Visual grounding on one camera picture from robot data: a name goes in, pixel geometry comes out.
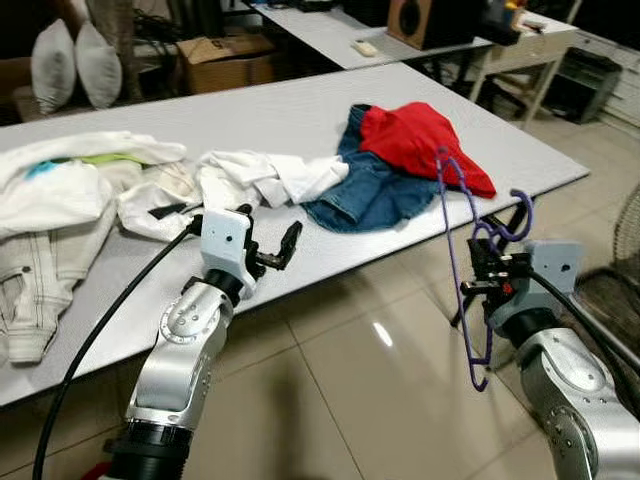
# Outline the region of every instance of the grey cushion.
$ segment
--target grey cushion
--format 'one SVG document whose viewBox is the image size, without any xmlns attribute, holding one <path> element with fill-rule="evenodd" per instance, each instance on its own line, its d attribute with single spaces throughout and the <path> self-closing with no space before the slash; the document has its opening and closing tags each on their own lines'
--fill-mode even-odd
<svg viewBox="0 0 640 480">
<path fill-rule="evenodd" d="M 73 40 L 62 20 L 38 35 L 31 56 L 31 83 L 42 113 L 69 101 L 76 82 Z"/>
<path fill-rule="evenodd" d="M 90 23 L 85 22 L 76 40 L 78 74 L 95 108 L 108 108 L 120 95 L 122 66 L 115 49 Z"/>
</svg>

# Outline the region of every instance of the robotic arm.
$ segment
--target robotic arm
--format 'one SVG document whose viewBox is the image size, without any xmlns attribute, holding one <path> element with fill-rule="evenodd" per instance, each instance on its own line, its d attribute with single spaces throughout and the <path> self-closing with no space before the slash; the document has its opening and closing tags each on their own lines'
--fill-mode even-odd
<svg viewBox="0 0 640 480">
<path fill-rule="evenodd" d="M 640 479 L 640 424 L 620 403 L 604 363 L 560 325 L 560 303 L 532 278 L 531 272 L 544 272 L 557 290 L 571 295 L 579 245 L 530 242 L 525 253 L 499 256 L 483 242 L 468 241 L 476 281 L 463 282 L 461 289 L 486 295 L 486 323 L 517 349 L 522 386 L 548 435 L 558 479 Z M 637 366 L 624 346 L 612 349 Z"/>
<path fill-rule="evenodd" d="M 179 479 L 222 350 L 233 309 L 251 297 L 265 266 L 284 269 L 302 230 L 287 230 L 278 255 L 258 252 L 250 208 L 206 211 L 202 256 L 207 274 L 192 277 L 160 321 L 126 413 L 127 425 L 107 444 L 113 462 L 104 480 Z"/>
</svg>

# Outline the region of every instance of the white desk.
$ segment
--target white desk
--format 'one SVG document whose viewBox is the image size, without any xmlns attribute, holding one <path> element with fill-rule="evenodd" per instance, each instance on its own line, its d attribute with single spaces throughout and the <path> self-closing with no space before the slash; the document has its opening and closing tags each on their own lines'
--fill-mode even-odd
<svg viewBox="0 0 640 480">
<path fill-rule="evenodd" d="M 353 70 L 374 65 L 402 62 L 443 53 L 486 47 L 491 42 L 476 37 L 472 43 L 432 50 L 418 50 L 386 34 L 387 27 L 371 28 L 342 11 L 304 13 L 297 8 L 271 9 L 255 5 L 256 11 L 276 23 L 294 37 L 339 65 Z M 356 40 L 366 40 L 378 49 L 375 57 L 360 55 L 351 45 Z"/>
<path fill-rule="evenodd" d="M 544 23 L 546 26 L 542 34 L 535 33 L 523 27 L 523 33 L 518 43 L 503 47 L 494 45 L 479 62 L 479 74 L 475 80 L 469 100 L 475 102 L 487 75 L 508 72 L 535 65 L 547 65 L 544 73 L 534 86 L 533 98 L 524 118 L 523 129 L 526 130 L 533 119 L 540 103 L 547 94 L 551 80 L 560 67 L 560 63 L 569 47 L 573 46 L 578 29 L 551 18 L 532 12 L 525 12 L 520 23 L 532 20 Z"/>
<path fill-rule="evenodd" d="M 514 203 L 509 189 L 530 195 L 553 190 L 588 174 L 560 152 L 491 115 L 403 64 L 339 72 L 209 95 L 114 108 L 0 130 L 9 149 L 47 138 L 89 130 L 148 133 L 163 141 L 182 142 L 189 157 L 211 148 L 251 149 L 303 157 L 333 154 L 346 125 L 350 105 L 396 108 L 424 101 L 446 115 L 462 147 L 491 176 L 498 191 L 493 200 L 477 200 L 481 215 Z M 471 215 L 460 194 L 449 196 L 453 226 Z M 256 307 L 338 273 L 440 235 L 444 222 L 434 201 L 406 225 L 378 233 L 340 235 L 314 224 L 300 207 L 255 213 L 255 239 L 265 251 L 277 251 L 279 238 L 294 221 L 304 230 L 285 273 L 268 272 L 257 294 L 238 311 Z M 0 406 L 53 386 L 63 376 L 79 345 L 139 269 L 162 247 L 126 238 L 114 231 L 96 259 L 58 335 L 37 367 L 0 369 Z M 192 275 L 202 274 L 199 241 L 179 246 L 147 277 L 113 317 L 80 367 L 87 373 L 152 346 L 160 315 Z"/>
</svg>

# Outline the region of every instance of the small white object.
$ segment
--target small white object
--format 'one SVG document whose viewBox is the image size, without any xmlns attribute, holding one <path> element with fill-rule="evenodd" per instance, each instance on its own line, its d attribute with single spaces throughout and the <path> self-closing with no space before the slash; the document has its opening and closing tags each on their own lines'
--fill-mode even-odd
<svg viewBox="0 0 640 480">
<path fill-rule="evenodd" d="M 535 30 L 535 29 L 544 30 L 544 29 L 546 28 L 546 26 L 547 26 L 547 24 L 546 24 L 546 23 L 544 23 L 544 22 L 538 22 L 538 21 L 536 21 L 536 20 L 530 20 L 530 19 L 526 19 L 526 20 L 523 22 L 523 25 L 524 25 L 525 27 L 529 27 L 529 28 L 532 28 L 532 29 L 534 29 L 534 30 Z"/>
<path fill-rule="evenodd" d="M 364 40 L 356 40 L 352 46 L 364 57 L 375 57 L 378 54 L 378 49 Z"/>
</svg>

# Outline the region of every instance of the beige tiled floor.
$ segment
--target beige tiled floor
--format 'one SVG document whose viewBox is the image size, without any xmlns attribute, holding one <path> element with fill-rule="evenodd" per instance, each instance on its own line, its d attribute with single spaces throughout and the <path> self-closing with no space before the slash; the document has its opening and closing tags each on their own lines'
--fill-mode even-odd
<svg viewBox="0 0 640 480">
<path fill-rule="evenodd" d="M 607 263 L 622 202 L 640 181 L 640 141 L 549 116 L 531 133 L 593 171 L 540 199 L 533 237 L 582 241 L 584 268 Z M 460 257 L 468 234 L 455 233 Z M 555 478 L 544 436 L 512 394 L 517 371 L 473 391 L 462 338 L 446 323 L 454 311 L 441 238 L 237 318 L 185 478 Z M 104 458 L 139 368 L 73 388 L 48 479 L 79 479 Z M 45 408 L 46 399 L 0 413 L 0 480 L 30 478 Z"/>
</svg>

